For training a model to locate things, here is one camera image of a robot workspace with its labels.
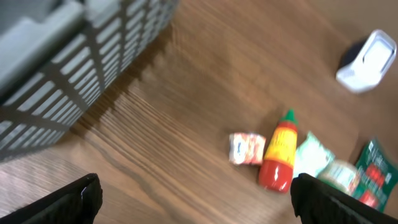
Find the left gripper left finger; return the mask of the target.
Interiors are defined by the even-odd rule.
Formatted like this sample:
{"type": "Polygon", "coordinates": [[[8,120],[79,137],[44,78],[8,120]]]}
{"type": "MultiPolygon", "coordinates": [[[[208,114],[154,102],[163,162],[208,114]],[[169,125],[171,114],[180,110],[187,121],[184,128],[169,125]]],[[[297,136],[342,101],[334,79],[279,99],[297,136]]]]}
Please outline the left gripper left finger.
{"type": "Polygon", "coordinates": [[[90,173],[1,218],[1,224],[92,224],[103,204],[97,174],[90,173]]]}

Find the mint green white pouch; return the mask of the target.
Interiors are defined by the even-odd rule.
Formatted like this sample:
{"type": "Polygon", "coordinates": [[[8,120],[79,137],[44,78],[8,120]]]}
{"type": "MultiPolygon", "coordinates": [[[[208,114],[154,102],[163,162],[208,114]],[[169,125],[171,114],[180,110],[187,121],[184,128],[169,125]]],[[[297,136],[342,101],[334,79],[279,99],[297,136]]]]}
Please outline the mint green white pouch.
{"type": "Polygon", "coordinates": [[[302,173],[316,177],[334,158],[335,155],[309,131],[296,150],[293,178],[302,173]]]}

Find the red white snack packet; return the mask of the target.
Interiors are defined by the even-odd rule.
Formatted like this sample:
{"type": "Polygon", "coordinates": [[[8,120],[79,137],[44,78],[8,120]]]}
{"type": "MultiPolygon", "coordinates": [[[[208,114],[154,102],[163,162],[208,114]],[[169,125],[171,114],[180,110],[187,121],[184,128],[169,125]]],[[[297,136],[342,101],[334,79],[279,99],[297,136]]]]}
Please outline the red white snack packet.
{"type": "Polygon", "coordinates": [[[229,161],[235,165],[263,163],[266,138],[256,133],[233,133],[229,135],[229,161]]]}

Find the red sauce bottle green cap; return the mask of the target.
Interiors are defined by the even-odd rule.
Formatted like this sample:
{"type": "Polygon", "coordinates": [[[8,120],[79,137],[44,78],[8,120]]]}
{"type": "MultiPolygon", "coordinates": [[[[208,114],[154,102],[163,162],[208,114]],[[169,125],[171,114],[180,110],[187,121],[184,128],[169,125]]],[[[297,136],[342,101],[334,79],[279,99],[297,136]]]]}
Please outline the red sauce bottle green cap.
{"type": "Polygon", "coordinates": [[[297,149],[297,120],[293,109],[281,117],[264,154],[258,183],[265,189],[287,193],[293,179],[297,149]]]}

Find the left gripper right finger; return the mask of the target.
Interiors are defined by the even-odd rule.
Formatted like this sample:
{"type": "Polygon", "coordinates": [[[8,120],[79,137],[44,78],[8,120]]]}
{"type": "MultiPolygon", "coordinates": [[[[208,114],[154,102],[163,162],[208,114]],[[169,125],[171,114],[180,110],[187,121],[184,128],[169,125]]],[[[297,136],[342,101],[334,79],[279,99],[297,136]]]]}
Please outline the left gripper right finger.
{"type": "Polygon", "coordinates": [[[308,174],[292,180],[290,195],[302,224],[397,224],[397,219],[308,174]]]}

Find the green 3M gloves package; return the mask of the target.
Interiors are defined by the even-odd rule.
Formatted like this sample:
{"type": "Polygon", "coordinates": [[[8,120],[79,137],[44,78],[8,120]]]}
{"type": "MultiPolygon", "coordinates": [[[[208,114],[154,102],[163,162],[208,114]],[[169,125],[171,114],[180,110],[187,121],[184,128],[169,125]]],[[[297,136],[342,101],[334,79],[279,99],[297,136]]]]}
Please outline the green 3M gloves package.
{"type": "Polygon", "coordinates": [[[397,166],[387,158],[377,138],[364,146],[356,168],[359,172],[359,184],[353,197],[383,212],[397,184],[397,166]]]}

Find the green lid jar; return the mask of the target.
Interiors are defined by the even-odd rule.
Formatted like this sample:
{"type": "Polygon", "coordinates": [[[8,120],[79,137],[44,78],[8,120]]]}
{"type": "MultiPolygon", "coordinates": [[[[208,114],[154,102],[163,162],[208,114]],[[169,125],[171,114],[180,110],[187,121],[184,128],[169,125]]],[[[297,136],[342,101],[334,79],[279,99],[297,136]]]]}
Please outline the green lid jar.
{"type": "Polygon", "coordinates": [[[353,195],[359,184],[359,171],[350,163],[334,160],[317,175],[317,179],[347,195],[353,195]]]}

